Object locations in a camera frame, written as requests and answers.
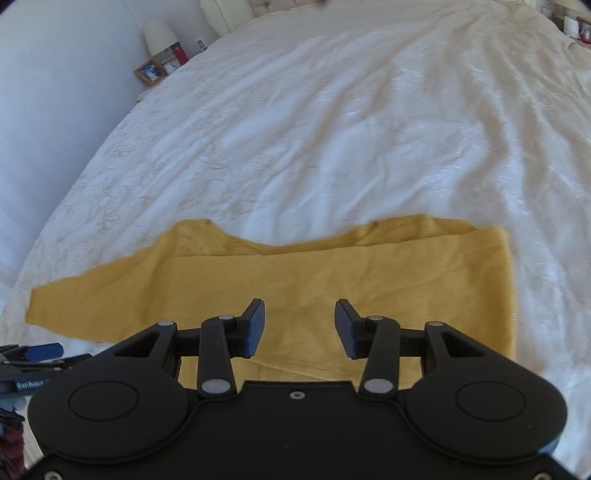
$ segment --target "yellow fabric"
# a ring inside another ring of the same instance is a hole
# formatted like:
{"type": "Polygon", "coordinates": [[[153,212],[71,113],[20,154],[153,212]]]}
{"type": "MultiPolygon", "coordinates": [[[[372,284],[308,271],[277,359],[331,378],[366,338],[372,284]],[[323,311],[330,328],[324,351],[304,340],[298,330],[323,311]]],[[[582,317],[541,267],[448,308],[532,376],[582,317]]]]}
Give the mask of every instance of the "yellow fabric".
{"type": "MultiPolygon", "coordinates": [[[[358,381],[362,361],[345,357],[335,331],[337,299],[362,316],[381,314],[422,329],[437,319],[507,356],[515,348],[516,301],[500,227],[426,215],[393,218],[307,244],[269,247],[185,220],[149,248],[80,277],[36,288],[27,322],[69,337],[118,342],[160,320],[179,328],[240,314],[265,300],[257,355],[235,359],[236,382],[358,381]]],[[[404,359],[401,386],[420,378],[404,359]]],[[[196,361],[183,361],[193,387],[196,361]]]]}

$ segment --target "silver screw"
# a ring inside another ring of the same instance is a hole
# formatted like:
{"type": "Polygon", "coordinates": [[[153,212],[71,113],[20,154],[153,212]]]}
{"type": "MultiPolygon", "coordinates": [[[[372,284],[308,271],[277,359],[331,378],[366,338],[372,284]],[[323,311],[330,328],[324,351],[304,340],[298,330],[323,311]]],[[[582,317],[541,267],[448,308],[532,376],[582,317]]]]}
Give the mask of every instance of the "silver screw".
{"type": "Polygon", "coordinates": [[[206,380],[201,385],[203,391],[211,395],[221,395],[230,390],[231,387],[230,382],[223,378],[212,378],[211,380],[206,380]]]}
{"type": "Polygon", "coordinates": [[[385,378],[372,378],[363,384],[369,393],[388,393],[394,388],[394,384],[385,378]]]}

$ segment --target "red bottle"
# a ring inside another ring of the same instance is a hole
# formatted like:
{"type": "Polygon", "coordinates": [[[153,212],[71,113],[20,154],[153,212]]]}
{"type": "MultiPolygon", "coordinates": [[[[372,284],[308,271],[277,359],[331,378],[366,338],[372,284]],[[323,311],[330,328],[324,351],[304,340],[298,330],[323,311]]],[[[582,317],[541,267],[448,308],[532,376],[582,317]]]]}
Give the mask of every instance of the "red bottle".
{"type": "Polygon", "coordinates": [[[181,65],[185,65],[189,61],[187,54],[184,52],[179,42],[175,43],[171,48],[173,49],[174,56],[177,57],[177,60],[181,65]]]}

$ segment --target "bed sheet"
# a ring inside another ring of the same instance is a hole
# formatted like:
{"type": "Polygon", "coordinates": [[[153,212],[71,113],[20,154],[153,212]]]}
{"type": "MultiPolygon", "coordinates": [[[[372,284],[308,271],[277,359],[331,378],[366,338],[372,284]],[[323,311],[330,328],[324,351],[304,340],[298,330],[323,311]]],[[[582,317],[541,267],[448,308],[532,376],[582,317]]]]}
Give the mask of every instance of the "bed sheet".
{"type": "Polygon", "coordinates": [[[25,325],[31,289],[183,219],[274,245],[413,213],[497,224],[518,360],[566,397],[556,458],[588,475],[590,90],[591,54],[525,5],[341,0],[256,19],[111,133],[28,256],[1,341],[98,351],[25,325]]]}

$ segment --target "wall outlet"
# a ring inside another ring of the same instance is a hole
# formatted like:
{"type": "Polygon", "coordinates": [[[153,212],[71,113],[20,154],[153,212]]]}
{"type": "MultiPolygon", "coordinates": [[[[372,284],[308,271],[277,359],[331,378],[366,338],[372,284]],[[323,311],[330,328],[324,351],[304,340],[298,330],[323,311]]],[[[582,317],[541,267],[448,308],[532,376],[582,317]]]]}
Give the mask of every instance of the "wall outlet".
{"type": "Polygon", "coordinates": [[[206,51],[209,48],[207,46],[207,44],[205,43],[205,40],[203,39],[203,37],[196,38],[195,43],[201,49],[201,51],[206,51]]]}

